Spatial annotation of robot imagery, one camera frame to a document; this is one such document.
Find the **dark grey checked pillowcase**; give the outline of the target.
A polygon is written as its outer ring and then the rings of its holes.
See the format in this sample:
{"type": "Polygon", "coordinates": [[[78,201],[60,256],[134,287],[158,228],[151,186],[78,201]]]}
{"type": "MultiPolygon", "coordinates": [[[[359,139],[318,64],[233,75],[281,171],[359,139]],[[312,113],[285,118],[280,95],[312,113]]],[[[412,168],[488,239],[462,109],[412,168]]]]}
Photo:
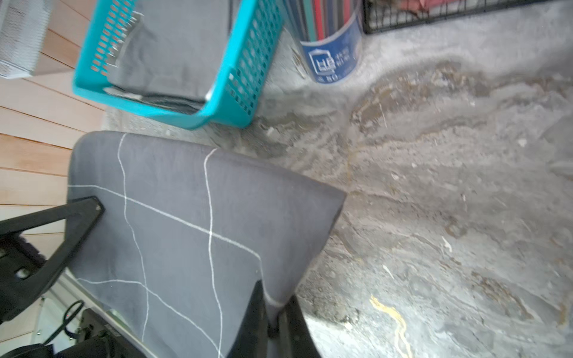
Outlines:
{"type": "Polygon", "coordinates": [[[73,149],[67,198],[91,196],[104,213],[70,271],[157,357],[225,357],[256,283],[275,320],[346,200],[265,161],[113,131],[73,149]]]}

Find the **teal plastic basket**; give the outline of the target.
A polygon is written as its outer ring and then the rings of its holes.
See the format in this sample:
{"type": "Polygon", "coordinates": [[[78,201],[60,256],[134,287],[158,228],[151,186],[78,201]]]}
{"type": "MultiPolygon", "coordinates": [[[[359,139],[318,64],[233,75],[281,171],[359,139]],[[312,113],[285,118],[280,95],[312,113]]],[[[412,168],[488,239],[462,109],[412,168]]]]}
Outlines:
{"type": "Polygon", "coordinates": [[[185,114],[108,95],[107,57],[137,1],[99,1],[73,80],[80,97],[183,129],[213,122],[247,127],[257,110],[283,21],[275,1],[240,1],[213,92],[201,110],[185,114]]]}

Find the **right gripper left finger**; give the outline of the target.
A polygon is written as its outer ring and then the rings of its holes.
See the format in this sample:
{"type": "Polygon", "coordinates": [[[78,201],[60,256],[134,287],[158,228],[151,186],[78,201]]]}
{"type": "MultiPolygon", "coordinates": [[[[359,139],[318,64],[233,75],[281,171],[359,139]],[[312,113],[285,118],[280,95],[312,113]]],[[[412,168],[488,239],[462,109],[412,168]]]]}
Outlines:
{"type": "Polygon", "coordinates": [[[91,196],[1,222],[2,323],[19,316],[54,285],[103,213],[103,204],[91,196]],[[22,236],[62,220],[72,226],[49,258],[22,236]]]}

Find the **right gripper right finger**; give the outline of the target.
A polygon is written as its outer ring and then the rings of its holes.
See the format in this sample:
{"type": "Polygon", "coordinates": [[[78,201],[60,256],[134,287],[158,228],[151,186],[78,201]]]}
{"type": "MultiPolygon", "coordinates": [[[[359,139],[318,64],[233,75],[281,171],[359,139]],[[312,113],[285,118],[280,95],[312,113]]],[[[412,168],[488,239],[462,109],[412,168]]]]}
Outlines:
{"type": "Polygon", "coordinates": [[[276,319],[267,316],[264,287],[252,291],[243,321],[228,357],[320,357],[296,295],[276,319]]]}

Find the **plain grey pillowcase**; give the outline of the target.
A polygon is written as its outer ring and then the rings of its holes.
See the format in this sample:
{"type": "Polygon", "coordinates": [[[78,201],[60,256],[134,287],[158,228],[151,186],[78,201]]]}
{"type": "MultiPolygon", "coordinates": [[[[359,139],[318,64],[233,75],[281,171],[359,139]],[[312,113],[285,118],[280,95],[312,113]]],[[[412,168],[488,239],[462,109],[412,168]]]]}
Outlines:
{"type": "Polygon", "coordinates": [[[210,98],[240,1],[137,1],[107,57],[108,95],[194,114],[210,98]]]}

